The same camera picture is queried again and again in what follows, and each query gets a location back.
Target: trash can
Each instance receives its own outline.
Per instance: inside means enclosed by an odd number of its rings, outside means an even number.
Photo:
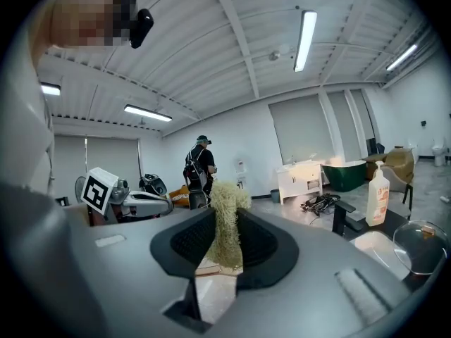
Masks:
[[[279,189],[271,190],[271,199],[273,199],[273,203],[280,203],[280,192],[279,192]]]

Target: person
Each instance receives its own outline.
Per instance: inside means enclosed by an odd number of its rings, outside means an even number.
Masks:
[[[214,164],[213,154],[210,150],[207,149],[208,145],[210,144],[211,140],[208,140],[205,135],[200,135],[196,140],[196,145],[190,150],[185,158],[185,164],[188,164],[188,161],[191,158],[197,159],[197,161],[199,161],[199,164],[207,177],[207,182],[203,188],[207,196],[210,195],[211,187],[213,185],[212,174],[216,173],[217,171],[217,168]]]
[[[52,194],[54,132],[37,76],[39,59],[52,46],[113,46],[130,40],[134,47],[130,33],[136,26],[136,4],[44,0],[23,23],[0,74],[0,130],[5,132],[0,137],[0,182]]]

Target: black headphones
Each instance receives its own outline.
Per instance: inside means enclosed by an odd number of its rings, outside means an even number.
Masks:
[[[115,31],[120,32],[121,28],[128,28],[130,31],[130,46],[137,49],[141,46],[149,31],[154,26],[154,19],[150,11],[146,8],[136,13],[130,13],[130,3],[137,5],[137,0],[123,1],[121,6],[121,21]]]

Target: light fixture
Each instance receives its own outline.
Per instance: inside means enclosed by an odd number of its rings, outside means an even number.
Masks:
[[[418,46],[417,45],[412,45],[411,47],[408,48],[408,50],[406,50],[404,53],[402,53],[402,55],[397,58],[395,61],[393,61],[388,67],[387,70],[391,71],[394,68],[396,68],[399,64],[401,64],[411,53],[413,53],[416,48]]]
[[[49,84],[48,82],[41,83],[41,90],[44,94],[61,95],[61,87],[59,85]]]
[[[142,116],[147,116],[148,118],[158,119],[158,120],[162,120],[162,121],[166,121],[166,122],[172,120],[172,117],[170,117],[170,116],[156,113],[154,111],[150,111],[147,109],[138,108],[137,106],[133,106],[133,105],[126,105],[124,108],[124,111],[126,111],[127,113],[133,113],[133,114],[138,114],[138,115],[142,115]]]
[[[301,30],[299,33],[299,44],[295,60],[295,72],[304,70],[305,61],[309,54],[313,31],[315,30],[317,13],[315,11],[302,11]]]

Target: desk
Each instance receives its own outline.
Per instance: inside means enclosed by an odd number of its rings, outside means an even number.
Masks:
[[[360,237],[361,235],[367,233],[367,232],[382,232],[383,234],[387,235],[391,240],[393,240],[393,235],[395,233],[395,230],[400,227],[401,225],[407,223],[408,220],[403,218],[401,215],[398,215],[390,210],[387,210],[387,213],[385,214],[385,220],[380,225],[374,225],[373,227],[370,227],[365,219],[359,220],[359,223],[363,225],[363,229],[359,232],[355,232],[354,230],[351,230],[348,227],[345,227],[345,233],[343,237],[347,241],[351,241],[357,237]],[[416,289],[420,288],[426,280],[429,278],[429,275],[416,275],[412,272],[404,278],[403,282],[406,284],[406,286],[413,292]]]

